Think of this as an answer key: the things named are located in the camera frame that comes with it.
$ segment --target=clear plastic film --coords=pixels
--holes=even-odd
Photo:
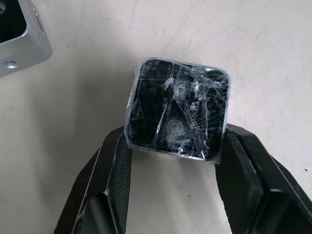
[[[215,67],[150,58],[136,70],[127,104],[131,148],[218,163],[230,79]]]

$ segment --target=scratched plastic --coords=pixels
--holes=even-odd
[[[128,146],[218,163],[230,79],[215,67],[150,58],[127,104]]]

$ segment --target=white surface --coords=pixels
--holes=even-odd
[[[53,232],[77,174],[123,125],[133,71],[151,56],[226,70],[229,123],[255,133],[312,198],[312,1],[34,2],[53,51],[0,79],[2,234]],[[214,174],[134,155],[127,233],[227,233]]]

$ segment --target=screw hole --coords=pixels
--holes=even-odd
[[[5,6],[5,2],[0,1],[0,15],[3,14],[3,12],[5,11],[6,6]]]
[[[13,69],[18,67],[18,63],[15,61],[7,61],[4,63],[7,68]]]

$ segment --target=black square object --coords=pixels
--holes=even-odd
[[[221,69],[148,59],[139,66],[127,105],[128,145],[217,162],[229,89]]]
[[[0,0],[0,43],[20,37],[26,28],[19,0]]]

